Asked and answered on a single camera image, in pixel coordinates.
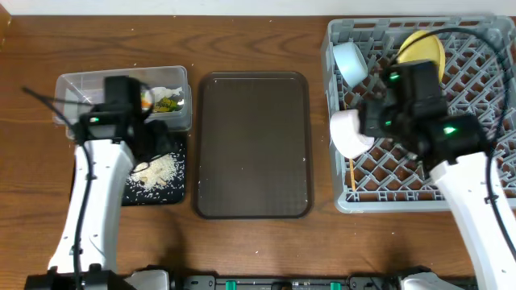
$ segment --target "white bowl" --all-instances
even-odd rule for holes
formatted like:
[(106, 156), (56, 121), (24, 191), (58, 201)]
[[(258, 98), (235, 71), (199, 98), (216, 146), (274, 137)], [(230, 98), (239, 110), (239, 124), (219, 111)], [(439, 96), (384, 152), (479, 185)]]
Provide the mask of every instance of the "white bowl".
[(368, 66), (356, 44), (348, 42), (335, 45), (333, 57), (349, 87), (358, 85), (368, 77)]

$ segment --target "dish rack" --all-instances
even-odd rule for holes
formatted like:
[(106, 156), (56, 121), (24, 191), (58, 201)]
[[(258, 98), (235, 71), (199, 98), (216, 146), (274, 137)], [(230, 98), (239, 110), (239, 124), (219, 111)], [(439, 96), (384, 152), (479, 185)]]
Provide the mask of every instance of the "dish rack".
[[(498, 47), (504, 65), (510, 68), (510, 108), (504, 121), (494, 160), (500, 165), (502, 186), (512, 208), (516, 208), (516, 29), (502, 16), (418, 17), (385, 19), (336, 19), (328, 24), (322, 42), (322, 74), (327, 97), (328, 117), (339, 110), (353, 108), (379, 89), (379, 68), (394, 57), (403, 41), (417, 30), (433, 31), (446, 27), (465, 27), (483, 33)], [(504, 86), (494, 54), (474, 36), (444, 33), (438, 35), (446, 52), (441, 83), (450, 114), (475, 114), (488, 135), (501, 112)], [(369, 75), (354, 88), (346, 87), (335, 63), (333, 46), (354, 42), (362, 52)], [(398, 145), (377, 139), (373, 147), (354, 159), (356, 190), (351, 187), (349, 160), (330, 141), (330, 160), (335, 206), (344, 213), (431, 212), (449, 210), (447, 202), (422, 167)]]

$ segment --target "wooden table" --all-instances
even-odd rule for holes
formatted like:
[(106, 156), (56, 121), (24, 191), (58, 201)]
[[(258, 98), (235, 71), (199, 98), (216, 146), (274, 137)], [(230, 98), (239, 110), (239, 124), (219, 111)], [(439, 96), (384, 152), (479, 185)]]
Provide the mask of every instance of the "wooden table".
[[(333, 204), (320, 46), (332, 17), (14, 17), (0, 53), (0, 288), (45, 273), (69, 203), (73, 144), (22, 85), (53, 95), (63, 73), (183, 65), (196, 103), (214, 71), (297, 71), (310, 84), (311, 213), (299, 220), (206, 221), (192, 210), (192, 168), (179, 205), (127, 207), (119, 272), (150, 263), (182, 274), (345, 276), (424, 264), (471, 276), (450, 213), (343, 214)], [(189, 135), (193, 164), (195, 117)]]

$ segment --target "shredded white food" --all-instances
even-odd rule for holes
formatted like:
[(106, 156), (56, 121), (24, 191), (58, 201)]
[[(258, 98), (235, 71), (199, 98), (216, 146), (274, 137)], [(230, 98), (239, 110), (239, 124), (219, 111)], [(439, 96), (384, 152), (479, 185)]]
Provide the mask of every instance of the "shredded white food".
[(141, 185), (145, 192), (164, 189), (167, 182), (176, 176), (176, 159), (168, 154), (153, 160), (150, 164), (138, 164), (134, 172), (129, 176), (130, 183)]

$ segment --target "white wall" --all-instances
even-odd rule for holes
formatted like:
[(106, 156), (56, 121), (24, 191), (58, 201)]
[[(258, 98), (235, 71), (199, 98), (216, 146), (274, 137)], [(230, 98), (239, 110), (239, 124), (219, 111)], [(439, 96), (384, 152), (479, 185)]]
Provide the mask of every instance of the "white wall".
[(12, 15), (516, 15), (516, 0), (0, 0)]

